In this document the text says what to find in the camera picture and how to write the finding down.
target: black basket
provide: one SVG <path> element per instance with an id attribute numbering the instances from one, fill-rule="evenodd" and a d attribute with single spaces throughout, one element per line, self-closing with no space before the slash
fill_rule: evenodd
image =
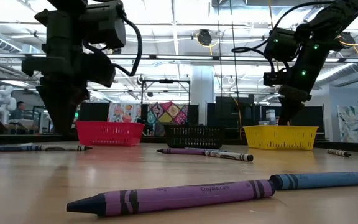
<path id="1" fill-rule="evenodd" d="M 171 148 L 219 149 L 223 143 L 224 127 L 165 125 L 165 135 Z"/>

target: yellow basket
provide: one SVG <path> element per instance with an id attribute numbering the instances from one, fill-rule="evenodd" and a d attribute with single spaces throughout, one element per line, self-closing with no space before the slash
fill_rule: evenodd
<path id="1" fill-rule="evenodd" d="M 311 126 L 246 126 L 249 147 L 259 149 L 312 150 L 318 127 Z"/>

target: purple crayon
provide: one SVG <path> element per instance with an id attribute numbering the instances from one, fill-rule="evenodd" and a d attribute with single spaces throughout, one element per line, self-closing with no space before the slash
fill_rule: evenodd
<path id="1" fill-rule="evenodd" d="M 195 148 L 184 148 L 184 149 L 168 148 L 168 149 L 159 149 L 159 150 L 157 150 L 157 152 L 161 152 L 164 154 L 205 155 L 205 152 L 207 150 L 216 151 L 216 152 L 227 152 L 227 151 L 223 151 L 223 150 L 195 149 Z"/>
<path id="2" fill-rule="evenodd" d="M 70 202 L 66 211 L 99 216 L 130 215 L 266 198 L 274 192 L 269 180 L 118 190 Z"/>

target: wooden table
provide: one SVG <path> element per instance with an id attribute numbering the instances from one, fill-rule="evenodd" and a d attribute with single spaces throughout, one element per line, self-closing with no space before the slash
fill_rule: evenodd
<path id="1" fill-rule="evenodd" d="M 345 158 L 322 149 L 250 149 L 254 162 L 241 162 L 155 152 L 161 147 L 0 153 L 0 223 L 358 223 L 358 187 L 280 191 L 263 200 L 126 217 L 65 211 L 67 202 L 109 190 L 268 179 L 287 172 L 358 171 L 358 153 Z M 244 146 L 223 148 L 247 151 Z"/>

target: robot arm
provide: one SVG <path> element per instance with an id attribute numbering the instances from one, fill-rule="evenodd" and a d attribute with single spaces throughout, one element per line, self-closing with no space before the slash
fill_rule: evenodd
<path id="1" fill-rule="evenodd" d="M 279 125 L 286 125 L 302 109 L 303 102 L 310 100 L 310 91 L 329 51 L 343 48 L 338 36 L 357 16 L 358 0 L 337 0 L 295 32 L 281 28 L 272 31 L 264 52 L 268 59 L 289 62 L 298 55 L 286 72 L 264 76 L 265 84 L 282 85 Z"/>
<path id="2" fill-rule="evenodd" d="M 16 108 L 16 99 L 12 97 L 12 86 L 0 86 L 0 113 L 1 122 L 7 124 L 9 111 Z"/>
<path id="3" fill-rule="evenodd" d="M 27 57 L 22 61 L 22 71 L 28 76 L 34 71 L 42 73 L 37 91 L 60 134 L 69 133 L 78 105 L 89 98 L 88 80 L 109 88 L 116 68 L 133 76 L 142 56 L 142 37 L 126 18 L 121 0 L 96 1 L 101 3 L 88 6 L 87 0 L 48 0 L 57 10 L 45 9 L 35 15 L 47 27 L 47 41 L 42 45 L 46 57 Z M 138 39 L 131 72 L 111 63 L 103 53 L 106 49 L 125 46 L 124 22 L 135 30 Z M 91 44 L 106 46 L 98 49 Z M 83 47 L 92 53 L 84 53 Z"/>

